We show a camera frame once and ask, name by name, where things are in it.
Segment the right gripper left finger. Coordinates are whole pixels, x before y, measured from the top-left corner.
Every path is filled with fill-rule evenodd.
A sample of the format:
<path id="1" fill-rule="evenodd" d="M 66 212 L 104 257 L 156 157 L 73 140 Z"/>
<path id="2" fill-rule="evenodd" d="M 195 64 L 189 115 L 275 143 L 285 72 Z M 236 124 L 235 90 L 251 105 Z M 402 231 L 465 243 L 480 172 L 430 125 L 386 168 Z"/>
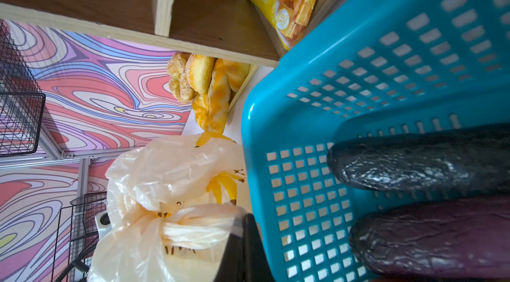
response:
<path id="1" fill-rule="evenodd" d="M 243 281 L 244 218 L 236 218 L 214 282 Z"/>

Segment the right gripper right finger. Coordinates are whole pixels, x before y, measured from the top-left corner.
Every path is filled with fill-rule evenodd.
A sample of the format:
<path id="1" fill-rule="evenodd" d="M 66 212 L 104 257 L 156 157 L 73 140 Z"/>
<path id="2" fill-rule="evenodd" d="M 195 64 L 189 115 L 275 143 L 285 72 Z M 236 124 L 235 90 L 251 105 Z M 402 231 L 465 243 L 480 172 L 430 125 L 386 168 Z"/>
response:
<path id="1" fill-rule="evenodd" d="M 275 282 L 252 214 L 244 217 L 243 228 L 243 281 Z"/>

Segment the translucent beige plastic bag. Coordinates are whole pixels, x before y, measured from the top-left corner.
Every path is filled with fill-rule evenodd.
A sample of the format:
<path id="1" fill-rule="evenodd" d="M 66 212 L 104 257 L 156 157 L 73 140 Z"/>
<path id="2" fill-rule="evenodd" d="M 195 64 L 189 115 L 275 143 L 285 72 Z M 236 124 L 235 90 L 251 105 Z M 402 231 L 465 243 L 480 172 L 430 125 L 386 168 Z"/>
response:
<path id="1" fill-rule="evenodd" d="M 217 133 L 152 140 L 106 178 L 111 229 L 89 281 L 213 281 L 252 210 L 243 148 Z"/>

